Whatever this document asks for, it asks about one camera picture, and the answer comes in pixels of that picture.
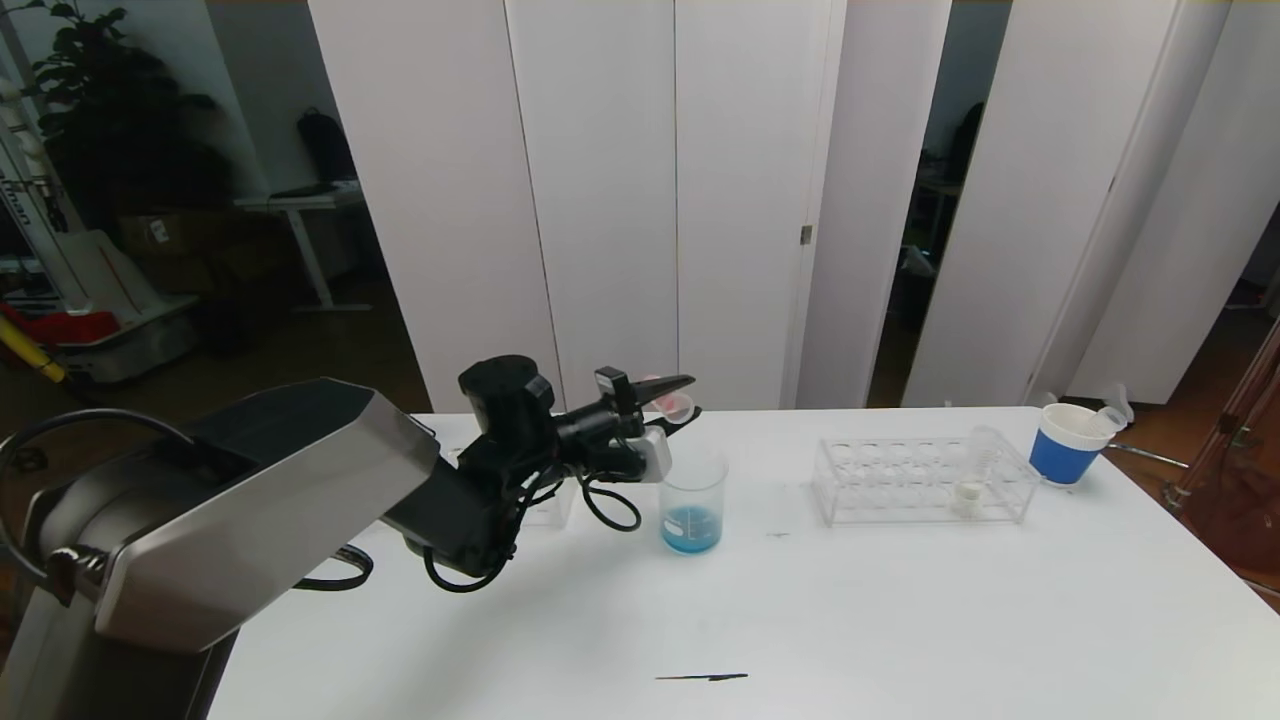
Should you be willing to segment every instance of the white room divider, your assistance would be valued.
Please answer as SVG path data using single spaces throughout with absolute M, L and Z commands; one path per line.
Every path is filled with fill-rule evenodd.
M 794 402 L 844 17 L 676 0 L 680 370 L 708 407 Z
M 1023 401 L 1175 6 L 1012 4 L 904 405 Z
M 564 400 L 678 369 L 672 0 L 507 0 Z
M 1069 392 L 1167 402 L 1280 201 L 1280 5 L 1234 3 Z
M 329 81 L 438 411 L 529 355 L 563 396 L 502 0 L 311 0 Z
M 867 402 L 950 12 L 951 0 L 849 5 L 800 407 Z

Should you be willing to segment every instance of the desk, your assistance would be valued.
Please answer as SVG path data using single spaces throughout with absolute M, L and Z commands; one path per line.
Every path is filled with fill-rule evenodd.
M 302 264 L 306 266 L 307 278 L 320 299 L 320 305 L 301 307 L 301 310 L 369 310 L 369 305 L 335 305 L 333 302 L 329 282 L 324 278 L 320 259 L 316 258 L 315 246 L 311 245 L 311 236 L 307 233 L 307 224 L 302 219 L 303 211 L 338 210 L 364 201 L 365 195 L 358 190 L 335 190 L 305 197 L 243 197 L 236 201 L 236 206 L 257 213 L 284 213 L 289 219 L 289 228 L 293 231 L 293 240 L 298 243 L 298 251 L 302 252 Z
M 639 533 L 579 501 L 471 596 L 436 589 L 375 524 L 355 541 L 369 583 L 289 592 L 251 620 L 210 717 L 1275 717 L 1280 620 L 1105 459 L 1076 488 L 1041 488 L 1023 525 L 819 524 L 819 437 L 984 423 L 1027 451 L 1037 418 L 708 413 L 671 442 L 731 459 L 717 548 L 666 550 L 657 488 L 628 488 Z M 475 433 L 470 416 L 421 419 L 443 447 Z M 749 676 L 655 680 L 728 673 Z

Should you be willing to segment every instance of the red object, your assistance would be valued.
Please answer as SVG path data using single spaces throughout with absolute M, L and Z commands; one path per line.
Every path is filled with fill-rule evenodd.
M 120 329 L 120 323 L 115 322 L 115 315 L 110 313 L 90 313 L 88 315 L 52 313 L 28 320 L 13 307 L 3 304 L 0 304 L 0 313 L 4 313 L 5 318 L 27 337 L 41 345 L 96 342 Z

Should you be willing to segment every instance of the blue liquid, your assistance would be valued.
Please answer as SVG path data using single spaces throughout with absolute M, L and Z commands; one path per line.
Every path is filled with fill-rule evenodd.
M 662 518 L 662 539 L 676 552 L 685 555 L 707 552 L 716 547 L 719 536 L 719 515 L 698 505 L 668 510 Z

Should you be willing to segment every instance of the blue and white cup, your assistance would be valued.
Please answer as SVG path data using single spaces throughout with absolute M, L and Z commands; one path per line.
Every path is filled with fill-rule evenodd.
M 1055 484 L 1074 486 L 1080 482 L 1116 434 L 1105 423 L 1100 428 L 1092 421 L 1093 416 L 1088 407 L 1066 402 L 1044 407 L 1036 445 L 1032 446 L 1032 466 Z

